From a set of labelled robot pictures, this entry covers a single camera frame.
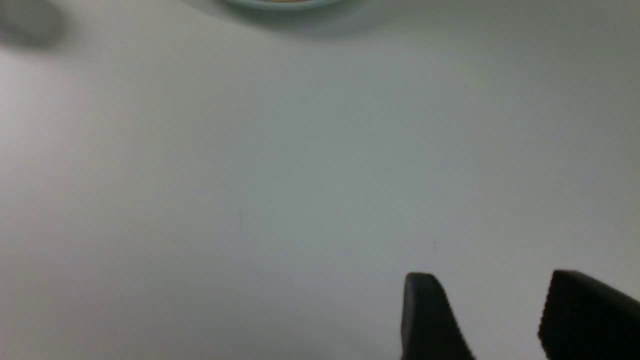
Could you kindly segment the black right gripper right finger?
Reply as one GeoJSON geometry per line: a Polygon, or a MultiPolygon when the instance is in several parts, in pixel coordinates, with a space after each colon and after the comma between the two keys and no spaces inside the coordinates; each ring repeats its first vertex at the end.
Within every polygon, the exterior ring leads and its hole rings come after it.
{"type": "Polygon", "coordinates": [[[638,360],[640,303],[580,271],[556,269],[537,336],[548,360],[638,360]]]}

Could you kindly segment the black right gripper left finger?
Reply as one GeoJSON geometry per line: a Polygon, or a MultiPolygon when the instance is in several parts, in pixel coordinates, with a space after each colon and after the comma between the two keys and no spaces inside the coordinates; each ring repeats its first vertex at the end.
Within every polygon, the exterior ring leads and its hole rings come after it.
{"type": "Polygon", "coordinates": [[[445,289],[430,273],[405,276],[400,323],[403,360],[473,360],[445,289]]]}

